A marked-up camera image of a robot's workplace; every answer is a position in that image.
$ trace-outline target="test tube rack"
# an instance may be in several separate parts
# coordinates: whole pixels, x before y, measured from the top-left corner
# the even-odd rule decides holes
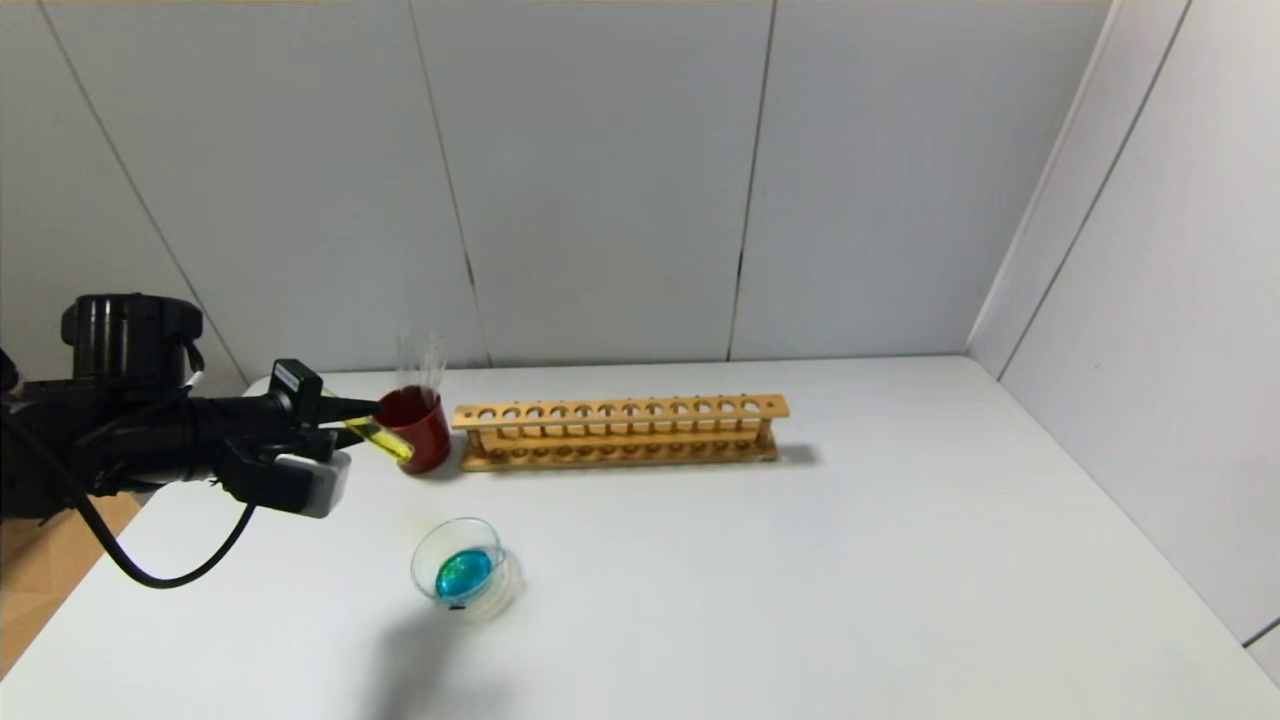
[[[463,470],[608,468],[777,460],[781,395],[628,397],[460,405]]]

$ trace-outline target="wooden floor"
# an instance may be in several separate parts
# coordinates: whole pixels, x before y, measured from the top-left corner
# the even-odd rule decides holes
[[[137,501],[123,495],[95,498],[93,505],[115,534],[138,512]],[[0,523],[0,678],[101,555],[74,511],[42,527],[35,520]]]

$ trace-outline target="white wall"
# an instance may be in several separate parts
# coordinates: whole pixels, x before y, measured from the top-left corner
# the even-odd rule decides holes
[[[723,360],[769,3],[415,3],[498,364]]]
[[[246,373],[484,364],[404,3],[54,3],[142,197]]]
[[[87,292],[196,301],[35,3],[0,3],[0,345],[29,379],[70,377],[60,318]],[[214,329],[200,392],[246,383]]]
[[[992,375],[1005,372],[1084,225],[1188,1],[1115,0],[1074,113],[970,338],[969,355]]]
[[[733,357],[964,350],[1107,6],[782,0]]]
[[[1004,386],[1240,639],[1280,615],[1280,4],[1193,3]]]
[[[6,343],[46,352],[36,291],[155,288],[250,377],[389,366],[404,315],[454,364],[960,350],[1106,1],[782,0],[744,258],[773,8],[49,4],[87,135],[6,152],[119,177],[8,172],[6,277],[56,282],[4,283]],[[111,284],[49,250],[70,206]]]

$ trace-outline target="blue liquid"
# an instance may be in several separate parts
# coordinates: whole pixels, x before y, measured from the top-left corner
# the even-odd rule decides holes
[[[435,594],[454,605],[474,600],[484,591],[493,573],[489,553],[477,547],[454,552],[435,574]]]

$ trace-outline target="white table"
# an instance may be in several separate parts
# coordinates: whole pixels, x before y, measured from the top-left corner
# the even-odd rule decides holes
[[[328,377],[376,397],[389,374]],[[402,475],[356,448],[325,520],[260,511],[150,591],[93,568],[5,720],[1280,717],[1280,689],[1070,457],[960,357],[451,372],[457,402],[782,392],[777,464]],[[122,542],[177,574],[238,506],[161,491]],[[527,587],[458,629],[408,579],[492,521]]]

